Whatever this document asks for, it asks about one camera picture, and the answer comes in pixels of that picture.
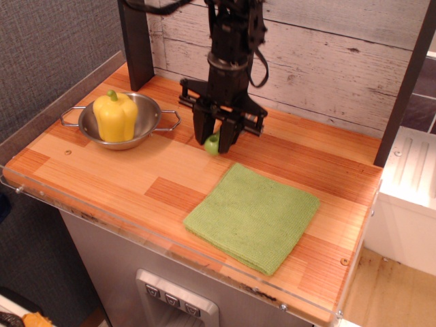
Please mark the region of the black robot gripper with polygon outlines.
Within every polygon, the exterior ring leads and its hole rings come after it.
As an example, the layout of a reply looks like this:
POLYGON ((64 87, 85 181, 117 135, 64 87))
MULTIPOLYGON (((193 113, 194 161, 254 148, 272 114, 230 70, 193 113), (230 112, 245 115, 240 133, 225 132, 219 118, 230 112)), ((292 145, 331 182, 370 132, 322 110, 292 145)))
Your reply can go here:
POLYGON ((214 133, 215 119, 219 130, 219 153, 228 153, 242 130, 260 136, 267 111, 248 95, 253 61, 237 65, 209 61, 208 80, 182 79, 179 102, 193 108, 193 127, 199 144, 214 133))

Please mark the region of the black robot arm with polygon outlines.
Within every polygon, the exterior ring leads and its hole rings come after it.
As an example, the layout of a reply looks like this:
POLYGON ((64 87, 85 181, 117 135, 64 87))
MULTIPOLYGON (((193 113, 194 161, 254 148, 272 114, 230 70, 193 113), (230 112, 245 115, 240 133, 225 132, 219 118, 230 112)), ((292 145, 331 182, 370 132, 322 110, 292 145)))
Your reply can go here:
POLYGON ((180 102, 193 112, 195 138, 211 155, 227 153, 240 133, 260 136, 268 113, 248 94, 251 69, 267 28, 262 1, 207 1, 211 51, 208 80, 181 80, 180 102))

